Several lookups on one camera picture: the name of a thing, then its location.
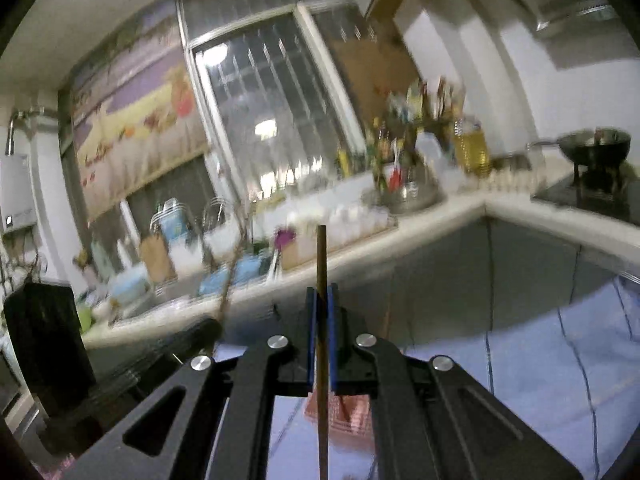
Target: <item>silver screw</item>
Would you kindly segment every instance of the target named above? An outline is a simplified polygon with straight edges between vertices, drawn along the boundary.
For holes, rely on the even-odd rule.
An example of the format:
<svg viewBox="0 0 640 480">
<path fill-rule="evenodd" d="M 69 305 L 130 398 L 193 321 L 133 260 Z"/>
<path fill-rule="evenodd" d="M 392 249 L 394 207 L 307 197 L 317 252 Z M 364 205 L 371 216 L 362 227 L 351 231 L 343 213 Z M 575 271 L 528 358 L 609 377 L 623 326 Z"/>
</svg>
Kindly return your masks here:
<svg viewBox="0 0 640 480">
<path fill-rule="evenodd" d="M 448 372 L 453 368 L 453 359 L 446 355 L 438 355 L 433 358 L 433 367 L 439 372 Z"/>
<path fill-rule="evenodd" d="M 356 338 L 356 345 L 364 346 L 365 348 L 369 348 L 370 346 L 375 345 L 377 341 L 378 340 L 376 339 L 376 336 L 374 336 L 374 335 L 371 335 L 371 334 L 360 334 Z"/>
<path fill-rule="evenodd" d="M 269 348 L 284 348 L 289 344 L 289 340 L 283 335 L 272 335 L 267 339 L 267 345 Z"/>
<path fill-rule="evenodd" d="M 210 366 L 211 366 L 211 359 L 208 358 L 206 355 L 196 355 L 196 357 L 194 357 L 191 360 L 191 368 L 193 368 L 197 372 L 206 370 Z"/>
</svg>

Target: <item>black stovetop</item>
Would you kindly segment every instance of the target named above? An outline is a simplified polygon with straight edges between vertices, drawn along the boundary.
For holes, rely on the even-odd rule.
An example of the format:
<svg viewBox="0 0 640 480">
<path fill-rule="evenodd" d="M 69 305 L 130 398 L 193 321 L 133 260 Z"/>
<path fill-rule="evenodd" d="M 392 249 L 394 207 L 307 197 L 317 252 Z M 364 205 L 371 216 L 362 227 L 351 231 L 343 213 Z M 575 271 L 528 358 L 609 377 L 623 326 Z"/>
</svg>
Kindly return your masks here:
<svg viewBox="0 0 640 480">
<path fill-rule="evenodd" d="M 586 171 L 553 184 L 533 197 L 640 226 L 640 180 L 622 176 L 619 170 Z"/>
</svg>

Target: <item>black frying pan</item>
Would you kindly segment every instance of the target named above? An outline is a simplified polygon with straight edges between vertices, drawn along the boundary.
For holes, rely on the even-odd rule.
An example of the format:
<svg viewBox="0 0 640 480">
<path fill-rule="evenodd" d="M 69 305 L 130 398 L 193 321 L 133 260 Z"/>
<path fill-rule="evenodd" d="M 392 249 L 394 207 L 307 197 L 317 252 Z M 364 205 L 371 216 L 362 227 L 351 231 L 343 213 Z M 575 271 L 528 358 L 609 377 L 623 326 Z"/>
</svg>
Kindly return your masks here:
<svg viewBox="0 0 640 480">
<path fill-rule="evenodd" d="M 527 145 L 558 145 L 572 163 L 589 168 L 617 168 L 624 162 L 631 148 L 631 136 L 613 128 L 582 130 L 556 140 L 538 140 Z"/>
</svg>

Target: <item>water heater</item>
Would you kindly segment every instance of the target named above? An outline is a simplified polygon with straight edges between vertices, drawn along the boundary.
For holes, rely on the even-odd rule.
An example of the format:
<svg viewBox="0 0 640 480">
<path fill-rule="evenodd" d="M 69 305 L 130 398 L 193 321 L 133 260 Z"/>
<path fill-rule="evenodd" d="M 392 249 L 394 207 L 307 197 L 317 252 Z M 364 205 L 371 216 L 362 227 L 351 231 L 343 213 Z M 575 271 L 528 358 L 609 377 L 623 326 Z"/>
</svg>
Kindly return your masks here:
<svg viewBox="0 0 640 480">
<path fill-rule="evenodd" d="M 2 235 L 38 221 L 26 155 L 0 155 L 0 214 Z"/>
</svg>

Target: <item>white countertop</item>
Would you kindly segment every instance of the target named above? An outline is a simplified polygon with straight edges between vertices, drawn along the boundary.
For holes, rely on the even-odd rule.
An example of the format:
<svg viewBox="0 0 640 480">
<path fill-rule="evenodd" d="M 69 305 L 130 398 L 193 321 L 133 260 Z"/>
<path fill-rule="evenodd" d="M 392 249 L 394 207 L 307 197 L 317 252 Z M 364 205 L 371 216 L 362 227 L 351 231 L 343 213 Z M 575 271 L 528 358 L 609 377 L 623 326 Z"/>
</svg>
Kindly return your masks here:
<svg viewBox="0 0 640 480">
<path fill-rule="evenodd" d="M 556 170 L 556 178 L 565 172 L 566 165 L 563 165 L 560 173 Z M 638 227 L 589 212 L 532 201 L 528 193 L 475 191 L 451 196 L 423 212 L 400 218 L 397 229 L 331 254 L 327 261 L 328 277 L 337 281 L 350 269 L 396 258 L 485 215 L 547 232 L 640 266 Z M 232 291 L 230 308 L 238 311 L 271 304 L 271 299 L 284 293 L 303 291 L 307 286 L 315 285 L 315 280 L 314 264 L 284 272 L 274 280 Z M 201 298 L 188 306 L 160 306 L 112 328 L 94 326 L 82 340 L 85 347 L 91 349 L 158 338 L 184 328 L 196 318 L 215 318 L 217 312 L 218 298 L 215 296 Z"/>
</svg>

